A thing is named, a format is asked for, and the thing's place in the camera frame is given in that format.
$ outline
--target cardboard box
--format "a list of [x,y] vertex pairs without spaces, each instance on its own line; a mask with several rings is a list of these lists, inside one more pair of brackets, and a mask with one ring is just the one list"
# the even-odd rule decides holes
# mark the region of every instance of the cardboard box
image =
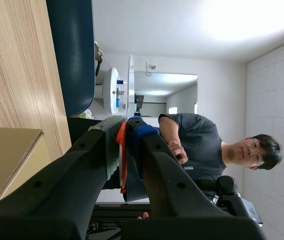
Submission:
[[49,163],[42,130],[0,127],[0,200]]

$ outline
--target orange strap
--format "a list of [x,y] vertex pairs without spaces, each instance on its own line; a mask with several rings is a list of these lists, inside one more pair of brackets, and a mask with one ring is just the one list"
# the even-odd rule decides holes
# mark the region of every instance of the orange strap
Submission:
[[120,130],[116,136],[116,142],[122,146],[122,186],[121,186],[121,194],[126,192],[126,182],[127,182],[127,149],[126,149],[126,129],[127,129],[127,122],[123,122]]

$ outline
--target hook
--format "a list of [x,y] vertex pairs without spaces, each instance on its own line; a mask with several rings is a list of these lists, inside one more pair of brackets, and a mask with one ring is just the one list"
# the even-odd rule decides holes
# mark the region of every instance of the hook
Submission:
[[146,70],[145,74],[150,77],[150,76],[152,76],[155,73],[156,69],[154,68],[153,72],[149,72],[148,71],[148,61],[149,60],[146,60],[146,63],[145,63],[145,70]]

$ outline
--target window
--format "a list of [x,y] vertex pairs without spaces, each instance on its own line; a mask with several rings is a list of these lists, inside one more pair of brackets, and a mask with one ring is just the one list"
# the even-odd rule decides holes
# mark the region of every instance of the window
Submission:
[[194,114],[198,114],[198,103],[194,104]]
[[177,114],[177,113],[178,113],[178,107],[177,106],[169,107],[168,114]]

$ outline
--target wooden table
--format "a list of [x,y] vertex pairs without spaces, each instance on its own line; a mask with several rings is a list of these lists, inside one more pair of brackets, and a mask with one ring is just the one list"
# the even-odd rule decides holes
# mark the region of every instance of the wooden table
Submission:
[[52,160],[71,146],[45,0],[0,0],[0,127],[43,129]]

